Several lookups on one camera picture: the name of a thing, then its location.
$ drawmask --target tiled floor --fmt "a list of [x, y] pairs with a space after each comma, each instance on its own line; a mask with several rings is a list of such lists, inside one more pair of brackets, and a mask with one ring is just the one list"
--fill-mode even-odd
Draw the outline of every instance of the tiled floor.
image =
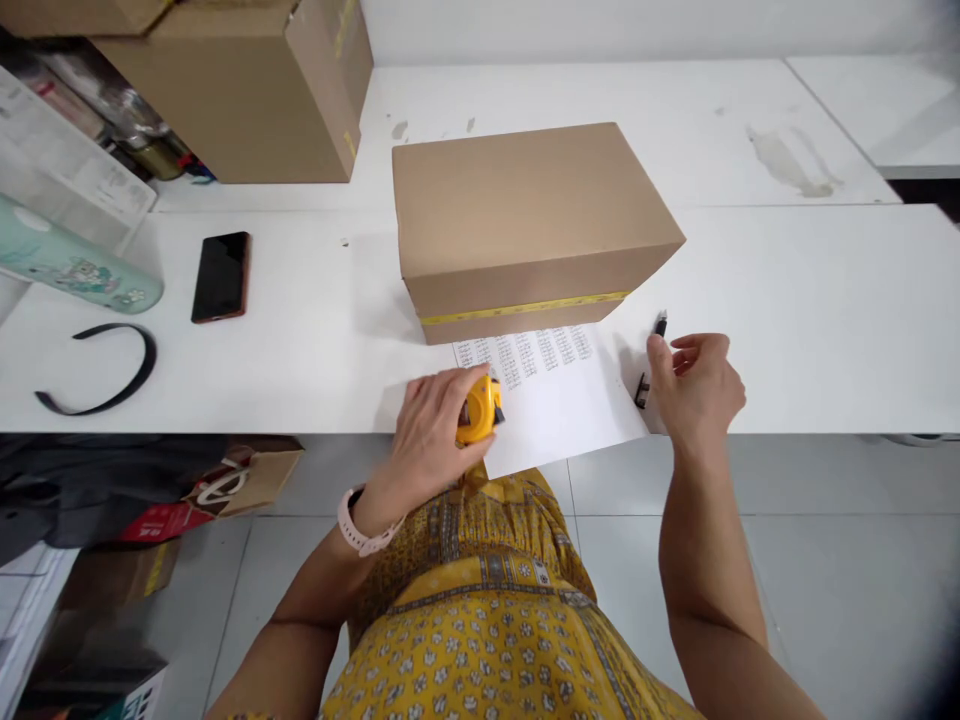
[[[307, 454], [273, 508], [189, 534], [170, 587], [124, 614], [171, 663], [157, 720], [202, 715], [333, 526], [343, 491], [389, 451], [382, 436], [302, 439]], [[774, 656], [830, 718], [902, 717], [960, 592], [960, 443], [739, 436], [731, 463]], [[687, 695], [657, 570], [671, 464], [669, 443], [649, 438], [542, 470], [601, 608]], [[609, 551], [622, 547], [629, 561]], [[345, 655], [341, 642], [331, 677]]]

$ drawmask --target black strap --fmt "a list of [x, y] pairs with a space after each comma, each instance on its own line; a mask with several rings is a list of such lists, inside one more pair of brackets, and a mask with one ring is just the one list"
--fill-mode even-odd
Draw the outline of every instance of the black strap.
[[91, 408], [90, 410], [78, 410], [76, 412], [70, 412], [61, 408], [59, 405], [57, 405], [54, 399], [50, 397], [49, 393], [35, 392], [34, 395], [37, 396], [37, 399], [47, 410], [50, 412], [55, 412], [57, 415], [67, 415], [71, 417], [95, 415], [96, 413], [116, 407], [143, 386], [143, 384], [147, 381], [147, 378], [150, 377], [150, 373], [153, 372], [153, 366], [157, 364], [157, 343], [153, 339], [153, 335], [147, 332], [144, 328], [140, 327], [139, 325], [131, 325], [130, 323], [107, 323], [106, 325], [98, 325], [95, 328], [84, 330], [82, 333], [77, 333], [73, 336], [73, 339], [86, 340], [87, 338], [94, 337], [100, 333], [125, 327], [131, 328], [140, 333], [140, 337], [143, 338], [144, 345], [143, 363], [140, 365], [140, 369], [137, 370], [137, 374], [134, 375], [133, 380], [130, 381], [130, 384], [121, 390], [116, 396], [110, 398], [102, 405], [97, 405], [97, 407]]

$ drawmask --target patterned dress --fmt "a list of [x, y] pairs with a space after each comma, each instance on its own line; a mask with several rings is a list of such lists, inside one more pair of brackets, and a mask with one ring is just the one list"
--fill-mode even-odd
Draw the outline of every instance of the patterned dress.
[[360, 597], [322, 718], [702, 717], [597, 608], [537, 470], [421, 507]]

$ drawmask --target pink watch strap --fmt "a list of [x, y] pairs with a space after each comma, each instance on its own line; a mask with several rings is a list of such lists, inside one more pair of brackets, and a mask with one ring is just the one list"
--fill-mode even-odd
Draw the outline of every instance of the pink watch strap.
[[373, 555], [373, 553], [383, 550], [390, 544], [393, 536], [397, 534], [397, 530], [400, 529], [403, 521], [407, 518], [407, 516], [404, 515], [385, 533], [373, 538], [368, 538], [361, 533], [357, 530], [356, 525], [353, 524], [353, 518], [350, 517], [350, 498], [363, 490], [364, 487], [364, 485], [358, 485], [355, 488], [347, 490], [343, 499], [340, 501], [340, 507], [337, 508], [337, 524], [340, 526], [340, 532], [343, 533], [343, 538], [347, 541], [347, 544], [360, 553], [360, 557], [367, 557], [368, 555]]

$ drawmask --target water bottle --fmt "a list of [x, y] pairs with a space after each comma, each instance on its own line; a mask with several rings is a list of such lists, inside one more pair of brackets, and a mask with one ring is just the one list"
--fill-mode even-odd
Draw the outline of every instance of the water bottle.
[[148, 310], [163, 295], [157, 278], [2, 194], [0, 266], [128, 315]]

